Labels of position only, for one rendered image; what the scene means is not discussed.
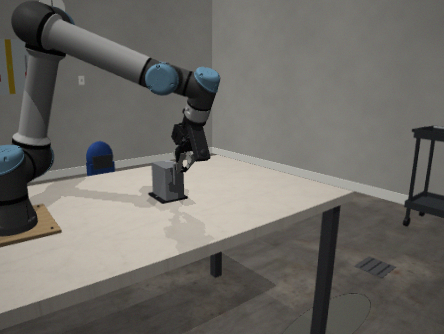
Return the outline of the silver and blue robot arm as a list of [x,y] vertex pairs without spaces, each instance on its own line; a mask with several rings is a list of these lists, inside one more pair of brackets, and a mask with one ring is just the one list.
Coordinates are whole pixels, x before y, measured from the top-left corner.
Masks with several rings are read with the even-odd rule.
[[178,67],[180,75],[171,67],[174,65],[77,27],[65,11],[39,1],[18,5],[11,23],[26,43],[29,61],[19,131],[13,135],[12,145],[0,146],[0,236],[24,233],[38,223],[27,183],[45,174],[54,162],[47,132],[58,65],[66,54],[154,94],[173,92],[188,97],[186,117],[196,123],[209,118],[220,83],[220,75],[211,68],[199,67],[194,73]]

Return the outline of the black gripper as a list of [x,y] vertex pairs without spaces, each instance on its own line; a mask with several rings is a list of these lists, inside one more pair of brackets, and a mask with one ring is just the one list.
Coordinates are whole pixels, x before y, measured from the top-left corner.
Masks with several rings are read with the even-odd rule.
[[[185,111],[185,109],[183,109],[183,112],[182,112],[183,114],[184,114],[184,111]],[[193,122],[193,121],[189,120],[185,114],[184,114],[184,119],[183,119],[182,123],[174,124],[171,138],[174,140],[176,145],[179,145],[176,148],[176,150],[174,150],[174,152],[173,152],[174,157],[176,156],[175,163],[176,163],[176,170],[177,170],[178,174],[182,171],[181,168],[183,166],[183,161],[185,158],[187,159],[187,165],[185,166],[184,173],[186,173],[187,170],[195,162],[187,127],[189,125],[192,125],[195,127],[202,127],[205,124],[206,124],[206,121],[202,122],[202,123]],[[178,125],[181,125],[181,127]]]

